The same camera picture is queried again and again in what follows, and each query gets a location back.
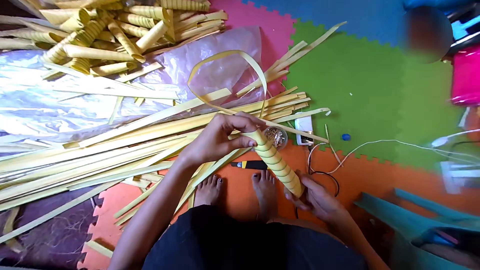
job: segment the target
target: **orange foam mat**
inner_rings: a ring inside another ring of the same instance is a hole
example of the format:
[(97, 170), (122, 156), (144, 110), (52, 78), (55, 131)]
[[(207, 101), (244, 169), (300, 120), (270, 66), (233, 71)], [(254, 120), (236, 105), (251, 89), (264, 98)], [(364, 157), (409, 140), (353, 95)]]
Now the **orange foam mat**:
[[(280, 151), (282, 157), (293, 169), (299, 169), (306, 172), (308, 152), (306, 147), (293, 146), (291, 142)], [(254, 152), (248, 152), (235, 161), (260, 160)], [(316, 150), (312, 155), (312, 167), (315, 170), (330, 171), (337, 166), (334, 155), (328, 151)], [(238, 220), (253, 220), (258, 213), (258, 200), (251, 183), (251, 175), (255, 170), (240, 169), (225, 166), (217, 172), (223, 178), (226, 178), (227, 188), (223, 198), (223, 205), (228, 215)], [(350, 158), (333, 174), (339, 184), (340, 193), (338, 199), (352, 213), (354, 219), (359, 222), (369, 222), (368, 216), (363, 211), (353, 205), (361, 192), (368, 192), (374, 196), (382, 197), (387, 200), (391, 198), (393, 187), (398, 187), (408, 192), (412, 192), (426, 199), (439, 202), (445, 206), (480, 215), (480, 209), (476, 207), (480, 204), (480, 196), (475, 189), (465, 189), (461, 195), (449, 195), (444, 191), (441, 176), (423, 170), (413, 170), (402, 168), (399, 165), (390, 165), (388, 162), (380, 164), (376, 160), (368, 161), (362, 156), (360, 159)], [(315, 180), (324, 185), (331, 193), (335, 192), (335, 184), (324, 175), (315, 175)], [(100, 194), (104, 199), (101, 207), (97, 207), (94, 215), (98, 215), (96, 224), (92, 224), (89, 233), (92, 239), (101, 239), (114, 246), (121, 234), (120, 226), (115, 226), (116, 219), (113, 214), (127, 205), (130, 201), (140, 195), (137, 187), (118, 184)], [(283, 186), (277, 182), (278, 193), (278, 213), (280, 217), (295, 218), (294, 207), (283, 196)], [(412, 211), (420, 214), (431, 215), (426, 211), (421, 211), (410, 204), (396, 202)], [(187, 210), (186, 204), (180, 209), (174, 217)], [(324, 227), (324, 224), (313, 217), (310, 213), (298, 210), (300, 219), (305, 219), (317, 223)], [(106, 269), (109, 259), (89, 247), (84, 246), (83, 252), (86, 252), (85, 260), (78, 263), (78, 268), (87, 269)]]

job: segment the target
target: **teal chair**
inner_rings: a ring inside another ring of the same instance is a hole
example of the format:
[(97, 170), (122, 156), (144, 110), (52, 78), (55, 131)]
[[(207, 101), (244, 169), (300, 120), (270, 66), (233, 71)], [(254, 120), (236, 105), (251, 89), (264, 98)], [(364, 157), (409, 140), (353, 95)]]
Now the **teal chair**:
[(420, 207), (438, 214), (430, 219), (410, 212), (398, 205), (380, 198), (362, 193), (355, 204), (395, 230), (390, 267), (393, 270), (465, 270), (467, 268), (440, 258), (412, 244), (431, 228), (446, 227), (480, 232), (480, 217), (465, 214), (426, 200), (401, 189), (395, 194)]

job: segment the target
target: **pink box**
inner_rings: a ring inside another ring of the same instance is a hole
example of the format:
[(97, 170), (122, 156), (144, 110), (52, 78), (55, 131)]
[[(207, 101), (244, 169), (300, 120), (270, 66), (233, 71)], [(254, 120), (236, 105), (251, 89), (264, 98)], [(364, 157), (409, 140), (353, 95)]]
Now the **pink box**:
[(455, 54), (453, 67), (452, 103), (480, 105), (480, 45)]

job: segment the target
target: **hand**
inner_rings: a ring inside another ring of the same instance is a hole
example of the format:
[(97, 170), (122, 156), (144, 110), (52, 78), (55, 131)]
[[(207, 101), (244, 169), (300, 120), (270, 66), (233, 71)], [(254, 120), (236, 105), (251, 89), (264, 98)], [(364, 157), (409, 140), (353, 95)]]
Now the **hand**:
[(300, 199), (293, 196), (285, 187), (285, 197), (293, 204), (305, 211), (311, 211), (319, 219), (331, 225), (343, 225), (350, 222), (348, 211), (330, 195), (321, 185), (317, 184), (310, 175), (296, 171), (300, 181), (305, 185), (305, 192)]
[(235, 115), (217, 113), (180, 156), (195, 165), (219, 160), (235, 149), (257, 146), (255, 140), (245, 136), (229, 140), (232, 131), (253, 132), (257, 128), (265, 128), (265, 123), (250, 114), (242, 111)]

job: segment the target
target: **small plastic container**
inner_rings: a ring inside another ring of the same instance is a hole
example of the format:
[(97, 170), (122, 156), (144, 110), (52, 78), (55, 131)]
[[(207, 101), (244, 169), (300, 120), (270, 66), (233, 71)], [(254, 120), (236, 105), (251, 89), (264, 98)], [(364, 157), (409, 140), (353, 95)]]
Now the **small plastic container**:
[(264, 130), (264, 134), (278, 151), (282, 150), (287, 145), (288, 135), (281, 127), (269, 126)]

